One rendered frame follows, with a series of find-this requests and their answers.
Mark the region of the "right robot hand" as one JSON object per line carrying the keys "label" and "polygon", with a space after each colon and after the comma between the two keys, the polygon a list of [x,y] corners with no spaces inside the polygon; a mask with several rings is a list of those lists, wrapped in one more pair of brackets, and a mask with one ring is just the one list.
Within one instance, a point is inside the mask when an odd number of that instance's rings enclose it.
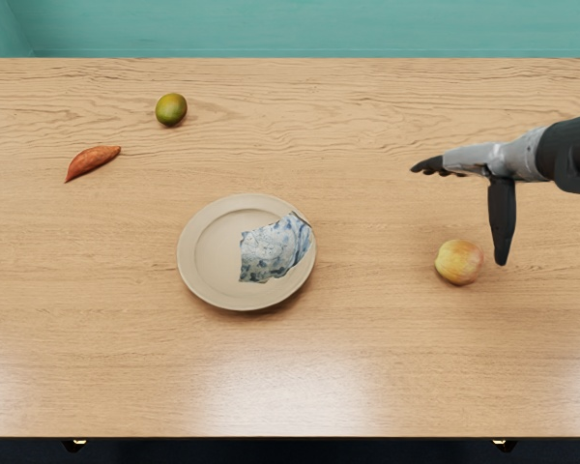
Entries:
{"label": "right robot hand", "polygon": [[442,177],[476,175],[489,181],[488,218],[494,247],[494,261],[504,266],[517,221],[516,184],[544,182],[537,168],[539,141],[546,128],[527,131],[510,142],[484,142],[457,147],[440,156],[419,161],[413,173]]}

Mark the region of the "beige plate with blue pattern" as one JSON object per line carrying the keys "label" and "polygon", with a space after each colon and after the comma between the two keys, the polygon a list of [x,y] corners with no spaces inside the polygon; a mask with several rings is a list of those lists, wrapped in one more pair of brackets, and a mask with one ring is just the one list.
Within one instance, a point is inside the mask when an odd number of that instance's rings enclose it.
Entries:
{"label": "beige plate with blue pattern", "polygon": [[188,289],[204,302],[247,311],[276,305],[306,282],[316,240],[293,205],[261,193],[216,200],[185,226],[177,266]]}

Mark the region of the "yellow-red apple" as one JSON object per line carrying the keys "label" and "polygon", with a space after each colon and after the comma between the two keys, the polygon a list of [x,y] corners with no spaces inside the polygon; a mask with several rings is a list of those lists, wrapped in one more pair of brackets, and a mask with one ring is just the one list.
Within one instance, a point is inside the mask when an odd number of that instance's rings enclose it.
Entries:
{"label": "yellow-red apple", "polygon": [[474,283],[484,262],[482,249],[466,240],[449,240],[441,244],[434,260],[436,272],[457,286]]}

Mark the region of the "green mango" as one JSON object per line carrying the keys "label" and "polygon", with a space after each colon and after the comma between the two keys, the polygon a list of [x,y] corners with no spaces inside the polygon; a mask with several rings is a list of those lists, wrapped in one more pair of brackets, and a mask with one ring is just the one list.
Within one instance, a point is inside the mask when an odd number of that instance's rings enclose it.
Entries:
{"label": "green mango", "polygon": [[186,117],[187,113],[188,102],[181,94],[165,94],[156,103],[156,119],[166,127],[178,125]]}

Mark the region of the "orange sweet potato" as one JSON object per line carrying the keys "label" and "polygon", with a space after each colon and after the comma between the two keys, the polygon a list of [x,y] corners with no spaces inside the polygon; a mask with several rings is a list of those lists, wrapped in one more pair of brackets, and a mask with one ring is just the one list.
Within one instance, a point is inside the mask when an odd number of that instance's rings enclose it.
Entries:
{"label": "orange sweet potato", "polygon": [[71,160],[64,183],[106,164],[120,152],[121,147],[116,145],[100,145],[81,151]]}

